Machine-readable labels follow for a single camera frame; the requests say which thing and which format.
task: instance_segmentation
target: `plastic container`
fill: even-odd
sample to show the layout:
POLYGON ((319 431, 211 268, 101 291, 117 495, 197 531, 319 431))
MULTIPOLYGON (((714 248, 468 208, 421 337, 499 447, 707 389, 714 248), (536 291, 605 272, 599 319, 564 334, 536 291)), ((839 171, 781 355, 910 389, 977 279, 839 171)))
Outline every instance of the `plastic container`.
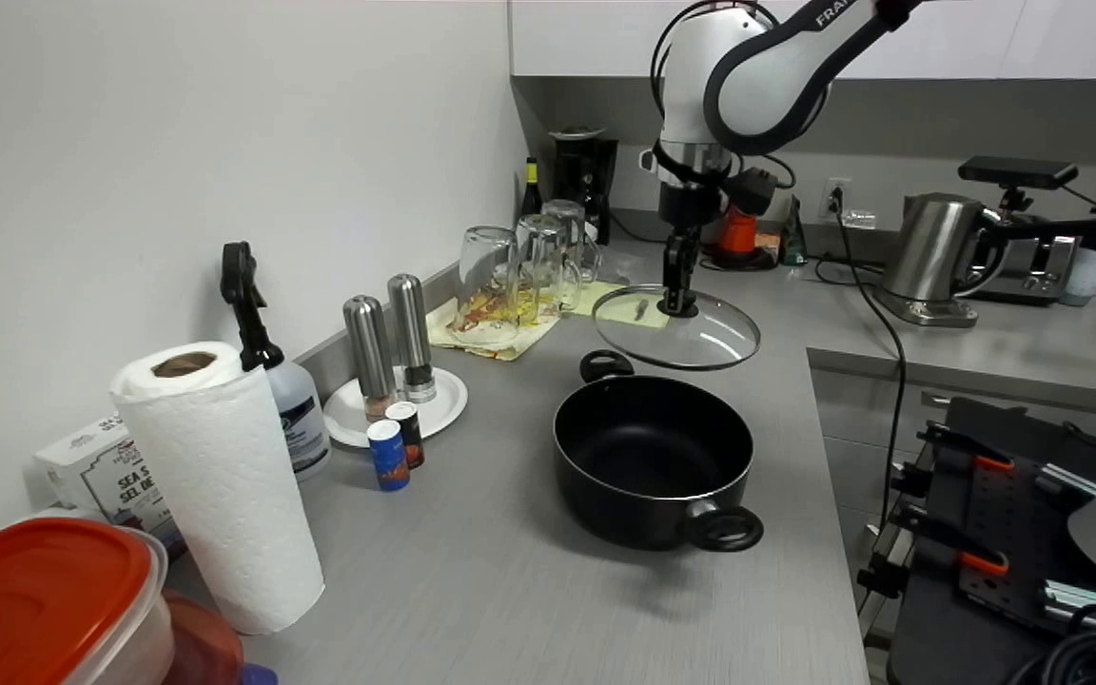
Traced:
POLYGON ((1096 249, 1080 248, 1062 300, 1085 306, 1096 298, 1096 249))
POLYGON ((163 681, 167 550, 84 516, 0 530, 0 681, 163 681))

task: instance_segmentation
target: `pot handle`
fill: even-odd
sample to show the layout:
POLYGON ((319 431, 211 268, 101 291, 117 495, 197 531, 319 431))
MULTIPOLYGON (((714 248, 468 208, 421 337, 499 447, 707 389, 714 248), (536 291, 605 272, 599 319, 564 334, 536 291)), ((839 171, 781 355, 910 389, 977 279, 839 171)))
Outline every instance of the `pot handle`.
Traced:
POLYGON ((743 550, 764 536, 764 520, 744 504, 714 511, 712 502, 705 502, 705 511, 683 520, 683 531, 697 546, 743 550))
POLYGON ((580 374, 584 383, 596 383, 596 379, 610 379, 610 375, 632 375, 634 369, 615 351, 594 351, 594 355, 580 356, 579 374, 580 374))

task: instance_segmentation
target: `white cabinet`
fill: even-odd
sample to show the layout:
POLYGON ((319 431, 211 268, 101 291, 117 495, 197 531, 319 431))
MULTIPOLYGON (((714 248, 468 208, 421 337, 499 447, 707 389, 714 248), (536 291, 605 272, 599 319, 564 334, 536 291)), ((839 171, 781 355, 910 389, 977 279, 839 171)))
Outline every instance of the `white cabinet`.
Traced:
MULTIPOLYGON (((511 0, 513 77, 645 77, 688 0, 511 0)), ((801 0, 764 0, 786 17, 801 0)), ((839 81, 1096 81, 1096 0, 923 0, 839 81)))
MULTIPOLYGON (((513 77, 634 77, 688 0, 511 0, 513 77)), ((781 17, 801 0, 764 0, 781 17)))
POLYGON ((1023 10, 1028 0, 923 0, 910 24, 863 48, 839 81, 993 81, 1023 10))
POLYGON ((1096 81, 1096 0, 1029 0, 1002 77, 1096 81))

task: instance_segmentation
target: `wall outlet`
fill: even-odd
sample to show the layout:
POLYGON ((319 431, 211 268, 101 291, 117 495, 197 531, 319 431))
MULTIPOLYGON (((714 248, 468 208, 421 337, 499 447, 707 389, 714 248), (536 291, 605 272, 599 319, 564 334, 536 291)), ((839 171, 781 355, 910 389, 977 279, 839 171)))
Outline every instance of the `wall outlet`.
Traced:
POLYGON ((844 206, 849 206, 853 180, 849 173, 827 173, 823 195, 819 195, 823 211, 828 211, 828 202, 835 188, 844 195, 844 206))
POLYGON ((875 230, 880 228, 880 211, 872 211, 872 208, 844 208, 839 220, 853 230, 875 230))

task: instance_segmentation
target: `black spray bottle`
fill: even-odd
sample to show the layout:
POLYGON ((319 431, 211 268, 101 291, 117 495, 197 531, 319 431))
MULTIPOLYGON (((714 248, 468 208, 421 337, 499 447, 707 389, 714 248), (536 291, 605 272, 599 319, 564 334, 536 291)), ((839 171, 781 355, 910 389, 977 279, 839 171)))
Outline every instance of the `black spray bottle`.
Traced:
POLYGON ((290 360, 281 346, 270 342, 257 306, 267 304, 256 289, 256 257, 246 244, 220 248, 220 298, 230 304, 244 342, 244 369, 262 364, 277 398, 277 419, 284 431, 284 447, 292 471, 306 471, 328 457, 324 410, 314 379, 306 369, 290 360))

